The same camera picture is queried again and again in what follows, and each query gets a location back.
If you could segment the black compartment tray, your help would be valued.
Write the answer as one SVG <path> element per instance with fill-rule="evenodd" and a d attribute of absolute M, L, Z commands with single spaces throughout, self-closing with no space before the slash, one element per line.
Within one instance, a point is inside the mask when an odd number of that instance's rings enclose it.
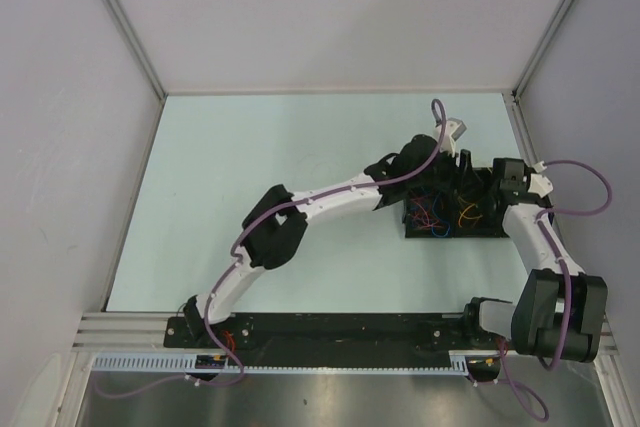
<path fill-rule="evenodd" d="M 418 188 L 404 199 L 402 223 L 406 238 L 505 238 L 504 212 L 491 212 L 489 188 L 492 166 L 473 167 L 463 186 L 452 195 Z M 524 204 L 552 206 L 549 195 L 529 194 Z"/>

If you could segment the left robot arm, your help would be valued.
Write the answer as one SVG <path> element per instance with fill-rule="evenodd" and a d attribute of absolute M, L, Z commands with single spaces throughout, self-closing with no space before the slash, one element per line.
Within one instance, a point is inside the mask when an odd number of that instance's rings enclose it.
<path fill-rule="evenodd" d="M 263 273 L 295 256 L 309 226 L 388 207 L 419 187 L 450 190 L 461 166 L 470 164 L 471 153 L 456 149 L 450 138 L 439 142 L 420 134 L 345 182 L 302 192 L 271 187 L 244 219 L 231 265 L 209 293 L 187 300 L 187 336 L 202 347 L 214 344 L 240 297 Z"/>

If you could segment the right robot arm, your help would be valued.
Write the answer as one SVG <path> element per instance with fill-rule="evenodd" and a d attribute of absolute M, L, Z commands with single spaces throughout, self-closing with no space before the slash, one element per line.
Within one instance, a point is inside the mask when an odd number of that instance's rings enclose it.
<path fill-rule="evenodd" d="M 496 336 L 520 355 L 533 356 L 547 370 L 562 361 L 589 363 L 598 353 L 608 287 L 572 258 L 552 225 L 559 214 L 549 196 L 545 171 L 520 159 L 493 162 L 489 197 L 492 214 L 515 245 L 528 278 L 517 302 L 475 297 L 461 323 L 463 340 L 484 348 Z"/>

